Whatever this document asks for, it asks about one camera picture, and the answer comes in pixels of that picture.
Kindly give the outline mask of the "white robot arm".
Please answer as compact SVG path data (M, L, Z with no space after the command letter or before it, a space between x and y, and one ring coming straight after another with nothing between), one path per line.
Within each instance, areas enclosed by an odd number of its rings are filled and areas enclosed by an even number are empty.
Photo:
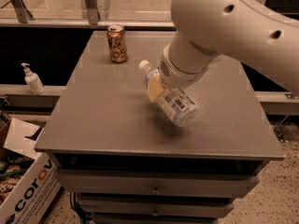
M299 25L256 0L172 0L176 28L158 72L164 84L185 88L220 55L299 92Z

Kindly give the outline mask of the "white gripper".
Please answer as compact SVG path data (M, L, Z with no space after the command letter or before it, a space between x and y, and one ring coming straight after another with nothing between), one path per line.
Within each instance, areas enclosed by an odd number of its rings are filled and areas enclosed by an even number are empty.
M165 91L164 83L173 88L187 88L206 72L206 50L194 44L169 44L158 62L159 75L147 83L147 95L154 103Z

